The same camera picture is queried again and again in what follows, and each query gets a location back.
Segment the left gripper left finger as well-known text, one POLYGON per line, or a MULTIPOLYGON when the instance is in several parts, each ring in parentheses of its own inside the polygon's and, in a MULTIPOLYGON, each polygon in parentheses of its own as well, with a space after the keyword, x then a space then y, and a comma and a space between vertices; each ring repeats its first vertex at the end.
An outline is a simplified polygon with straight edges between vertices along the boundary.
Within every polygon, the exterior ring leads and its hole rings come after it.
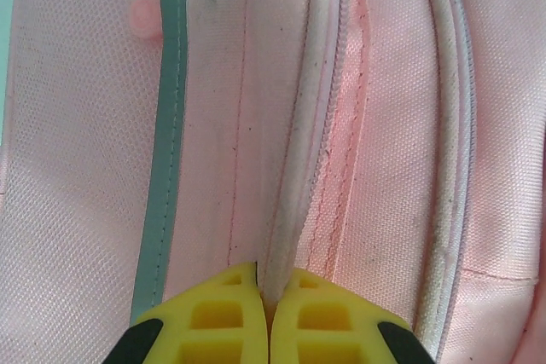
POLYGON ((147 310, 102 364, 269 364, 257 264, 232 266, 147 310))

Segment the pink backpack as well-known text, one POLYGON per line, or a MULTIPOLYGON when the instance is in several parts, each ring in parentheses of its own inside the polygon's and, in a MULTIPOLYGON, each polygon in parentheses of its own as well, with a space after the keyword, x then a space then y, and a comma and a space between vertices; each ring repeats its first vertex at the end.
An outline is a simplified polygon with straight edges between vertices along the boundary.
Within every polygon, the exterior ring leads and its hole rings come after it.
POLYGON ((255 262, 546 364, 546 0, 6 0, 0 364, 255 262))

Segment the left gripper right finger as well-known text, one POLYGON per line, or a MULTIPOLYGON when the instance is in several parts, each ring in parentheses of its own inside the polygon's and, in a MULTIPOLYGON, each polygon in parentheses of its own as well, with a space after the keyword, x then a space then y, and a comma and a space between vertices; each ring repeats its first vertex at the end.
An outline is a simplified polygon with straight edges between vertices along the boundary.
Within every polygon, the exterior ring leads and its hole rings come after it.
POLYGON ((436 364, 400 317, 304 269, 277 305, 270 364, 436 364))

